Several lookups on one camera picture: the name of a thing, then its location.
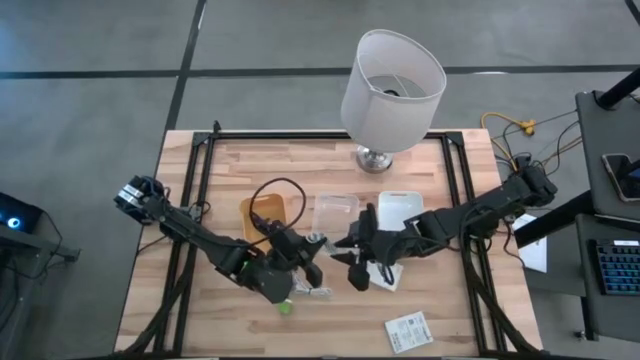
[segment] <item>black metal frame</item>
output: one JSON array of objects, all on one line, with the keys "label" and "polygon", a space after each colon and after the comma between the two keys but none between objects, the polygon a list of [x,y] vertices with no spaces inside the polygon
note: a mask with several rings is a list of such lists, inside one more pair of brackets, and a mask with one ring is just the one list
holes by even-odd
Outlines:
[{"label": "black metal frame", "polygon": [[[251,139],[308,139],[308,140],[319,140],[319,139],[350,139],[349,135],[345,131],[256,131],[256,132],[242,132],[242,131],[230,131],[224,132],[220,131],[219,126],[215,125],[213,132],[197,132],[194,133],[191,153],[189,155],[189,162],[187,166],[187,174],[185,177],[185,184],[182,193],[181,206],[189,205],[189,198],[191,196],[192,191],[192,183],[193,176],[195,173],[195,165],[198,156],[198,151],[203,144],[207,145],[205,160],[203,164],[203,172],[202,179],[200,182],[200,188],[198,190],[198,203],[203,202],[206,199],[206,191],[207,191],[207,183],[208,177],[212,165],[213,159],[213,151],[215,141],[217,140],[251,140]],[[442,145],[442,152],[445,163],[445,171],[447,174],[447,180],[449,183],[449,191],[451,193],[451,202],[453,206],[459,205],[460,195],[458,191],[458,184],[456,179],[456,173],[453,164],[453,158],[451,155],[451,144],[454,144],[458,149],[458,155],[460,158],[460,166],[462,168],[462,178],[464,182],[464,188],[468,199],[472,199],[474,197],[473,183],[471,179],[471,172],[469,169],[469,163],[467,160],[466,149],[464,146],[464,139],[461,132],[437,132],[433,131],[425,135],[424,139],[433,139],[440,141]],[[461,241],[460,246],[463,248],[462,256],[466,258],[466,260],[471,259],[470,252],[470,244],[468,241]],[[169,267],[167,270],[167,277],[165,283],[165,296],[163,296],[163,304],[167,301],[168,294],[171,293],[173,289],[173,285],[175,283],[175,279],[178,274],[178,259],[180,257],[180,250],[182,248],[181,243],[174,243],[171,249],[171,256],[169,261]],[[187,254],[187,261],[183,268],[183,274],[189,273],[190,278],[193,277],[193,272],[195,269],[195,258],[196,258],[196,249],[194,246],[189,246],[189,252]],[[484,248],[484,244],[478,245],[478,254],[479,260],[481,264],[481,275],[482,278],[487,284],[490,293],[492,296],[495,296],[495,289],[493,286],[493,279],[491,277],[491,271],[489,267],[489,259],[487,257],[486,249]],[[477,348],[478,353],[482,354],[483,352],[490,351],[487,347],[486,334],[484,332],[482,314],[480,311],[480,303],[478,301],[478,296],[474,289],[467,285],[468,295],[469,295],[469,304],[470,304],[470,312],[471,318],[473,321],[474,331],[476,334]],[[188,313],[189,307],[189,299],[190,299],[190,291],[191,291],[191,280],[189,284],[185,288],[185,291],[182,293],[180,304],[178,307],[178,319],[176,322],[176,331],[175,338],[173,341],[172,350],[166,351],[165,347],[165,337],[166,337],[166,323],[162,325],[162,328],[158,331],[156,335],[156,341],[153,346],[153,351],[161,356],[162,354],[166,354],[167,357],[179,357],[182,355],[182,346],[184,342],[184,332],[186,330],[186,317]],[[492,327],[493,334],[496,341],[496,347],[498,352],[506,351],[506,344],[504,339],[504,333],[496,321],[492,318]]]}]

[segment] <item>wooden tabletop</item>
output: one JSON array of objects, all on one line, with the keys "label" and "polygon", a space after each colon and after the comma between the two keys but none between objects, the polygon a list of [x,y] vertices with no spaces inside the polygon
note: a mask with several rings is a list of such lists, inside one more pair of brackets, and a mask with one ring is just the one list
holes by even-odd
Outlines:
[{"label": "wooden tabletop", "polygon": [[[473,185],[480,195],[500,184],[489,135],[480,129],[461,131]],[[170,131],[165,139],[157,179],[171,187],[174,205],[181,197],[192,133]],[[261,184],[280,176],[295,180],[307,193],[305,214],[295,226],[301,234],[311,230],[316,196],[324,192],[356,195],[364,208],[367,202],[377,204],[381,191],[417,191],[424,198],[425,210],[451,207],[438,141],[424,140],[396,154],[392,168],[378,175],[358,168],[354,150],[350,140],[216,141],[207,194],[212,209],[203,218],[203,225],[217,234],[242,237],[240,202]],[[191,194],[194,201],[203,157],[201,153]],[[457,156],[453,158],[461,198],[466,201]],[[301,196],[290,185],[277,183],[264,193],[284,197],[288,219],[299,211]],[[145,229],[140,246],[160,235],[155,226]],[[495,236],[489,253],[498,301],[527,340],[541,347],[524,273],[518,260],[503,253],[504,240]],[[511,250],[517,251],[515,241]],[[137,258],[116,349],[132,343],[159,307],[169,254],[170,243],[166,241]],[[324,253],[315,262],[323,270],[324,283],[333,290],[333,296],[292,296],[293,312],[283,316],[261,295],[238,288],[218,274],[200,252],[183,354],[390,356],[393,351],[384,323],[422,311],[434,341],[402,356],[477,355],[459,253],[443,250],[424,259],[401,260],[404,272],[395,293],[374,285],[367,292],[358,292],[347,282],[346,265]],[[493,343],[490,321],[486,311],[483,314],[488,341]],[[173,339],[173,323],[169,328],[167,346]]]}]

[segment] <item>floor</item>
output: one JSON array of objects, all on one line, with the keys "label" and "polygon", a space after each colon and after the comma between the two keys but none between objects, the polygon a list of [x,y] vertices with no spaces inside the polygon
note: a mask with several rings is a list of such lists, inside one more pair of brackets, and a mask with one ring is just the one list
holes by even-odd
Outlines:
[{"label": "floor", "polygon": [[[208,129],[213,120],[227,129],[340,128],[345,68],[358,38],[374,28],[413,37],[445,67],[449,83],[433,127],[478,127],[487,111],[543,120],[574,109],[576,92],[607,89],[640,63],[638,6],[639,0],[0,2],[0,190],[47,209],[65,243],[82,248],[73,267],[52,271],[39,289],[21,358],[111,351],[140,234],[112,198],[132,175],[154,172],[165,130]],[[510,143],[514,152],[545,158],[575,120],[574,114],[540,125],[534,137],[516,134]],[[499,135],[503,126],[492,121],[490,131]],[[580,147],[563,155],[552,205],[587,189],[585,173]],[[577,298],[533,287],[531,296],[545,349],[637,358],[638,344],[574,339],[583,326]]]}]

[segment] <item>lamp base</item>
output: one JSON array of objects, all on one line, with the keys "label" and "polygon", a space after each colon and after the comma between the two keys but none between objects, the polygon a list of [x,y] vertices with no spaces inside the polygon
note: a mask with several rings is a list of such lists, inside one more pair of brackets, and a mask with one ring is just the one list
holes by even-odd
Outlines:
[{"label": "lamp base", "polygon": [[359,145],[356,149],[356,161],[362,170],[371,174],[379,174],[391,167],[393,154],[375,152]]}]

